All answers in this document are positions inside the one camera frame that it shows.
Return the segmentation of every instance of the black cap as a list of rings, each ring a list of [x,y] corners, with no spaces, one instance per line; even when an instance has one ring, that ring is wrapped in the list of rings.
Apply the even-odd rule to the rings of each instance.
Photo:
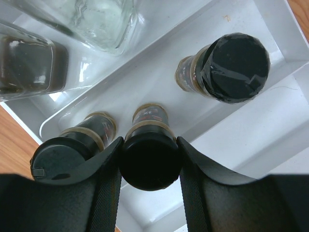
[[[89,149],[72,138],[58,137],[39,146],[30,160],[36,181],[60,179],[91,156]]]
[[[226,103],[243,102],[264,87],[270,69],[267,50],[250,35],[234,33],[218,39],[201,77],[206,90]]]
[[[167,188],[178,179],[182,159],[173,139],[164,134],[147,132],[125,142],[119,168],[130,185],[155,191]]]

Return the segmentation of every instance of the black lid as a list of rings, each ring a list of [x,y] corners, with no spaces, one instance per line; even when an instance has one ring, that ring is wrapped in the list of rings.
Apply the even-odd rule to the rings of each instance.
[[[156,132],[135,135],[126,141],[119,162],[123,178],[146,191],[167,188],[178,179],[181,167],[176,142]]]
[[[270,69],[267,50],[250,35],[234,33],[215,42],[201,71],[206,90],[226,103],[238,103],[257,95]]]
[[[87,147],[79,141],[65,137],[50,139],[39,146],[30,160],[31,174],[37,181],[54,179],[90,157]]]

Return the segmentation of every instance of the white drawer organizer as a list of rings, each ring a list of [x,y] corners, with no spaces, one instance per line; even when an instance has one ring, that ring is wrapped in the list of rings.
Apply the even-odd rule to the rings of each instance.
[[[136,108],[157,102],[177,136],[252,177],[309,147],[309,47],[285,0],[137,0],[136,6],[139,22],[128,50],[110,57],[0,5],[1,17],[69,48],[64,92],[2,103],[38,143],[98,110],[113,115],[118,136],[125,136]],[[269,51],[272,67],[263,92],[246,104],[228,105],[182,91],[174,81],[178,62],[232,32],[259,38]],[[117,217],[122,232],[186,231],[185,224],[179,181],[156,192],[123,181]]]

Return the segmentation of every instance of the wooden surface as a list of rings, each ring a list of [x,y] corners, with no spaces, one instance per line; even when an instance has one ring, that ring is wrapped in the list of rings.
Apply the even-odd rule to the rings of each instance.
[[[289,0],[289,3],[309,40],[309,0]],[[29,160],[38,145],[2,107],[0,128],[0,173],[31,177]]]

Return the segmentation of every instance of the spice jar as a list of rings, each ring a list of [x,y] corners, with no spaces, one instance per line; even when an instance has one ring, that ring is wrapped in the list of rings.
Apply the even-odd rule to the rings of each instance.
[[[138,189],[164,189],[178,178],[181,166],[165,109],[155,103],[139,107],[120,155],[123,178]]]
[[[233,33],[182,59],[175,79],[184,91],[239,103],[262,90],[269,69],[269,54],[261,42],[247,34]]]
[[[64,46],[0,21],[0,101],[58,92],[67,68]]]
[[[35,180],[63,174],[103,151],[115,138],[115,120],[105,112],[88,115],[80,124],[40,145],[30,161]]]
[[[88,47],[119,55],[132,37],[133,0],[2,0]]]

